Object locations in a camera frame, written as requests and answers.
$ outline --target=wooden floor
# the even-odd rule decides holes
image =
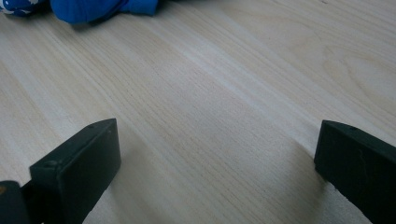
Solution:
[[[396,1],[180,0],[0,30],[0,179],[118,120],[122,166],[84,223],[369,223],[313,157],[323,119],[396,145]]]

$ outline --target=small hole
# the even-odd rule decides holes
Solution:
[[[46,161],[46,163],[44,163],[44,167],[54,167],[58,164],[57,161]]]

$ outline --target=blue cloth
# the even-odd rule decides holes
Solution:
[[[107,19],[114,13],[132,12],[152,16],[158,0],[0,0],[0,9],[15,16],[26,16],[50,1],[55,15],[69,23]]]

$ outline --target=blue fabric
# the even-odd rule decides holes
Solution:
[[[129,0],[120,9],[122,12],[154,15],[158,0]]]
[[[127,0],[50,0],[55,15],[62,21],[80,23],[108,17]]]
[[[0,0],[0,11],[14,16],[27,16],[47,0]]]
[[[152,16],[158,4],[158,0],[0,0],[0,9],[7,14],[26,16],[45,1],[50,1],[60,20],[69,23],[107,19],[117,11]]]

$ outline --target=black rubber piece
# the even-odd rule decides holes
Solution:
[[[36,188],[32,181],[29,181],[22,188],[23,199],[27,208],[31,224],[42,224],[48,215],[48,204],[46,191]]]
[[[33,164],[32,180],[26,190],[44,194],[44,223],[80,224],[119,169],[117,122],[102,120],[85,127]]]
[[[315,165],[373,223],[396,223],[396,147],[323,120]]]
[[[30,223],[18,182],[0,182],[0,223]]]

